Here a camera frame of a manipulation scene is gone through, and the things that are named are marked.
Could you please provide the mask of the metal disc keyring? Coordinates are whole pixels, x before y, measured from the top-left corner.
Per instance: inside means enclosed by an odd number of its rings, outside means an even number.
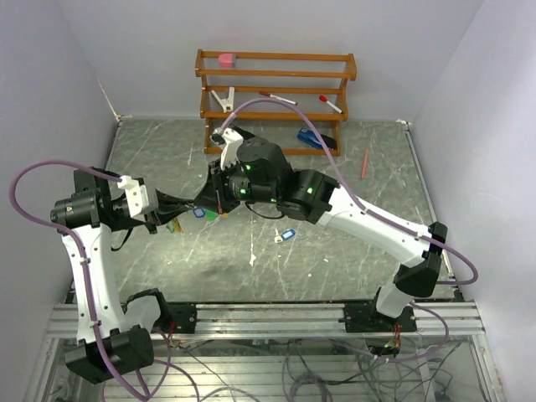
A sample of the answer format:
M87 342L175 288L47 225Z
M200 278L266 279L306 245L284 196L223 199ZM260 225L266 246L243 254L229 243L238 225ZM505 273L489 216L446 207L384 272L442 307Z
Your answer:
M192 219L193 220L196 220L196 221L206 221L206 222L213 222L213 221L208 221L205 216L201 219L197 219L194 215L193 215L193 209L192 210L189 210L187 212L184 212L184 213L181 213L179 216L177 217L174 217L172 218L172 220L166 224L166 229L170 232L170 233L183 233L184 232L184 227L183 227L183 223L184 222L190 222ZM217 213L217 212L214 212L218 215L218 218L217 219L226 219L229 217L229 213Z

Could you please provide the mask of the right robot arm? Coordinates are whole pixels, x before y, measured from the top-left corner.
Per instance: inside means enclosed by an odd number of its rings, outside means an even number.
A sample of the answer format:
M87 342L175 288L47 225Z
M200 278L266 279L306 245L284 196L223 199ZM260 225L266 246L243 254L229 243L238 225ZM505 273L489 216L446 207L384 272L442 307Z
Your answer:
M220 159L209 164L194 203L219 214L241 204L272 204L283 217L339 229L392 255L399 268L379 288L368 313L381 332L398 322L410 302L436 287L445 225L412 223L364 202L324 173L295 170L278 145L262 138L226 145Z

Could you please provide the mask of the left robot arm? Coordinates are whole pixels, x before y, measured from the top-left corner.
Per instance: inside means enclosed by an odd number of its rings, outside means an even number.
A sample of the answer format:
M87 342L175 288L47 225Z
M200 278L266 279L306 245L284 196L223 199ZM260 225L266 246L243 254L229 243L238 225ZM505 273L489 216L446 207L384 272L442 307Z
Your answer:
M193 209L189 199L149 188L140 178L122 176L122 195L112 198L105 172L77 169L74 193L50 213L70 257L78 307L77 346L65 355L67 368L92 384L152 364L151 332L192 333L197 309L168 302L148 289L121 302L112 267L111 236L142 226L154 235L161 225Z

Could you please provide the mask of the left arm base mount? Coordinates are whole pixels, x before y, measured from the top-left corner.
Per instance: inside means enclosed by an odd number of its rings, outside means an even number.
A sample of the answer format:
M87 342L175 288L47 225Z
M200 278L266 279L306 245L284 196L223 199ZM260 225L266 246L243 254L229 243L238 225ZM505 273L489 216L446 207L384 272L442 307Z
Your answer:
M155 327L168 334L192 334L198 320L198 309L193 303L166 303Z

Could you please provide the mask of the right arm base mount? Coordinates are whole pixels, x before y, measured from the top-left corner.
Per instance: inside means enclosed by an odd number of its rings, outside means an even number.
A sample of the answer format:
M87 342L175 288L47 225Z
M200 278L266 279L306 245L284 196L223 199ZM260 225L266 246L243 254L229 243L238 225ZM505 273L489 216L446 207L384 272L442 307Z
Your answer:
M371 301L351 301L343 304L343 317L338 321L344 325L346 333L416 332L414 309L404 307L398 318L386 317L373 309Z

